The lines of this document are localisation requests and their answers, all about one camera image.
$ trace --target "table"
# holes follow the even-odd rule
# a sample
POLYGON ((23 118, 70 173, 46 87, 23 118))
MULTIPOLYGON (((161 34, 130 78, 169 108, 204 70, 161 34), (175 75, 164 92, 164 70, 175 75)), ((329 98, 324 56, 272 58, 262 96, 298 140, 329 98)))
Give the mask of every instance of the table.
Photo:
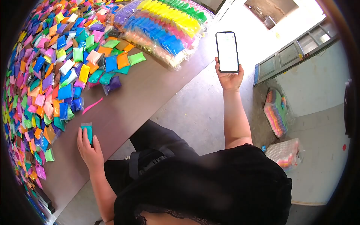
MULTIPOLYGON (((141 52, 132 49, 129 55, 141 52)), ((41 180, 55 213, 53 224, 62 210, 89 180, 89 171, 77 149, 76 137, 81 123, 93 123, 106 161, 146 120, 170 100, 181 88, 208 66, 217 56, 215 34, 207 33, 189 61, 175 71, 154 56, 144 53, 147 61, 132 66, 129 74, 118 74, 122 87, 105 96, 101 85, 82 93, 85 107, 104 98, 84 115, 76 113, 66 131, 55 141, 55 162, 46 163, 47 180, 41 180)))

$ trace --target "door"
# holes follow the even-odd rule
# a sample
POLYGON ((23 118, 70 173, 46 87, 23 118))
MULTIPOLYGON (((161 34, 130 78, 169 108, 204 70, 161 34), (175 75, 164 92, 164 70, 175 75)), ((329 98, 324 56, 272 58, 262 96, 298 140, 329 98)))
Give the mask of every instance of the door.
POLYGON ((338 40, 333 26, 325 19, 255 65, 254 86, 268 81, 304 62, 338 40))

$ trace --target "hand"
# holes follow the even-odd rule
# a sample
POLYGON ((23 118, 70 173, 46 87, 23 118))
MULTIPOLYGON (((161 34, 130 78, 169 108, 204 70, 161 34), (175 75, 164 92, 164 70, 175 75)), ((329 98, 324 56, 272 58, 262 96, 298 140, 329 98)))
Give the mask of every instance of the hand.
POLYGON ((93 145, 94 147, 92 148, 87 137, 86 128, 84 128, 84 132, 79 128, 77 133, 77 148, 79 149, 80 155, 86 163, 90 174, 104 170, 104 157, 96 135, 93 137, 93 145))
POLYGON ((217 76, 219 77, 220 84, 223 90, 239 90, 241 82, 244 77, 244 70, 241 64, 239 64, 239 73, 220 73, 219 68, 219 59, 215 57, 215 70, 217 76))

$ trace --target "white wall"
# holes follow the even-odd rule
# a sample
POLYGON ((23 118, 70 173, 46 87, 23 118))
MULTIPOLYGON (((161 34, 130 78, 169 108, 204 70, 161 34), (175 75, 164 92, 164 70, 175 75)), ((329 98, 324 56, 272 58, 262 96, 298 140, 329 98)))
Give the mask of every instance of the white wall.
POLYGON ((350 77, 340 41, 317 56, 276 77, 294 117, 319 112, 344 102, 350 77))
POLYGON ((299 138, 305 150, 303 163, 287 172, 293 180, 293 203, 326 204, 344 170, 350 143, 345 135, 343 104, 295 118, 287 135, 299 138))

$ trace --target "window pane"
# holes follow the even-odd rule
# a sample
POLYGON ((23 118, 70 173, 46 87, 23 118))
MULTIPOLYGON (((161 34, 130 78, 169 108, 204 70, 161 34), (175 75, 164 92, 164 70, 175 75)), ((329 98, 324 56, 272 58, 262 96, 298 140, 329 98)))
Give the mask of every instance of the window pane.
POLYGON ((326 41, 330 40, 330 37, 325 33, 323 29, 321 29, 321 27, 317 27, 316 29, 310 31, 310 33, 319 44, 325 43, 326 41))
POLYGON ((336 29, 333 27, 331 23, 323 22, 321 26, 329 32, 330 36, 335 36, 337 34, 336 29))
POLYGON ((304 51, 304 54, 309 53, 318 46, 308 34, 299 39, 299 44, 304 51))

